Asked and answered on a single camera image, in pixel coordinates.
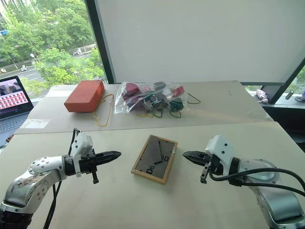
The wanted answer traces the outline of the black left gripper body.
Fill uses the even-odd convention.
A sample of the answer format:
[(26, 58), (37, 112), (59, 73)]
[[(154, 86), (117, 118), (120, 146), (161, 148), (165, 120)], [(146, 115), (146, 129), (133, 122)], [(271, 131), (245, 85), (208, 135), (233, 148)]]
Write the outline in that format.
[(97, 184), (99, 182), (97, 177), (97, 165), (96, 165), (96, 154), (94, 149), (91, 149), (86, 156), (82, 156), (79, 161), (81, 174), (92, 174), (93, 183)]

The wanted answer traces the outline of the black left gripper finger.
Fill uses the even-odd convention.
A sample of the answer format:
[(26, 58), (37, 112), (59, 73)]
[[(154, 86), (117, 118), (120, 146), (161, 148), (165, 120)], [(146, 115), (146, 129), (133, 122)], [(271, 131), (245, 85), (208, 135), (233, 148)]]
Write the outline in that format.
[(118, 156), (103, 156), (103, 157), (96, 157), (96, 165), (103, 165), (109, 162), (116, 160)]
[(96, 154), (96, 157), (119, 157), (119, 156), (121, 156), (121, 152), (118, 151), (106, 151)]

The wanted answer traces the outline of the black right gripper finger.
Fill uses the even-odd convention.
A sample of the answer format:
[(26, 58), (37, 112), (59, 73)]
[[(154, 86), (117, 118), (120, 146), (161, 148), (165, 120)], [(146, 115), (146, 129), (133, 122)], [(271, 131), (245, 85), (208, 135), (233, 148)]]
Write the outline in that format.
[(187, 151), (183, 153), (185, 158), (205, 158), (206, 153), (201, 151)]
[(186, 159), (202, 167), (205, 165), (204, 157), (186, 157)]

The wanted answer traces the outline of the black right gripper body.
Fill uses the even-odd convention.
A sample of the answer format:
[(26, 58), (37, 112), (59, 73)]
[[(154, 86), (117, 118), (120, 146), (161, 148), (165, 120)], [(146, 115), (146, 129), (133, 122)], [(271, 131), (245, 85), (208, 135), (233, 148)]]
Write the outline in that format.
[(208, 155), (207, 153), (202, 153), (201, 158), (203, 159), (203, 171), (200, 176), (200, 182), (206, 184), (207, 177), (209, 172), (214, 175), (223, 175), (224, 168), (223, 165), (220, 163), (220, 159), (215, 155)]

